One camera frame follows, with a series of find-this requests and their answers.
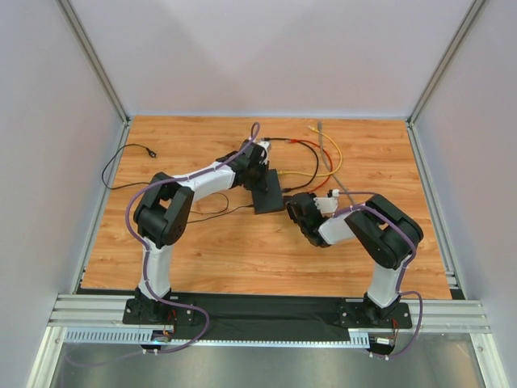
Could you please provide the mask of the black network switch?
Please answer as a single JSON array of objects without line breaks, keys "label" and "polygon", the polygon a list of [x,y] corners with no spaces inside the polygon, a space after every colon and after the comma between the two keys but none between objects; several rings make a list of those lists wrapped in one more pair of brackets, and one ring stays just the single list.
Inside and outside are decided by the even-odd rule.
[{"label": "black network switch", "polygon": [[251,191],[254,214],[277,213],[285,210],[284,198],[276,169],[267,172],[266,190]]}]

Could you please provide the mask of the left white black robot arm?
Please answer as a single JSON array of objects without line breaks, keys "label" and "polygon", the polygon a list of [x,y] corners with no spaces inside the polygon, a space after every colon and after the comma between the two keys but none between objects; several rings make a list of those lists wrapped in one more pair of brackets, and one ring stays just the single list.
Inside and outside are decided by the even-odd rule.
[{"label": "left white black robot arm", "polygon": [[135,195],[133,213],[136,229],[125,215],[130,234],[142,244],[141,279],[135,298],[157,303],[171,291],[170,265],[174,245],[187,228],[192,205],[207,196],[235,187],[248,191],[267,190],[269,141],[246,140],[204,169],[186,175],[156,174],[151,184]]}]

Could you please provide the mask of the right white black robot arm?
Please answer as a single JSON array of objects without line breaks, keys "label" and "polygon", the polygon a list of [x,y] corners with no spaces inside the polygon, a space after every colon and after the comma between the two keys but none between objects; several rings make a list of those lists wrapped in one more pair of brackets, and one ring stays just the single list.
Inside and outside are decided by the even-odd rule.
[{"label": "right white black robot arm", "polygon": [[338,207],[343,190],[326,196],[300,192],[285,196],[289,218],[315,247],[327,248],[356,239],[374,261],[371,284],[359,317],[371,324],[388,318],[401,300],[401,283],[424,233],[419,224],[381,194],[365,202]]}]

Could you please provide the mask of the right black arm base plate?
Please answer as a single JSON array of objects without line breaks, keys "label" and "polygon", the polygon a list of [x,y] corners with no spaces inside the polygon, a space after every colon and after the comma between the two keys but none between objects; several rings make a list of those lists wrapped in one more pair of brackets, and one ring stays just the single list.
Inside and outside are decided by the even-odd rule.
[{"label": "right black arm base plate", "polygon": [[342,299],[338,303],[339,325],[345,328],[410,329],[413,326],[410,309],[396,300],[381,308],[369,299]]}]

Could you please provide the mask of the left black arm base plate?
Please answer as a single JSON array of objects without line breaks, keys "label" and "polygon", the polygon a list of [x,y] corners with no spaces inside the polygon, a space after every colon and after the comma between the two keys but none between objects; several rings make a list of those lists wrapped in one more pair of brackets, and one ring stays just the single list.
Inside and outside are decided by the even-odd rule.
[{"label": "left black arm base plate", "polygon": [[203,323],[203,318],[194,310],[185,310],[148,299],[129,299],[122,318],[124,324],[131,325],[173,325],[194,326]]}]

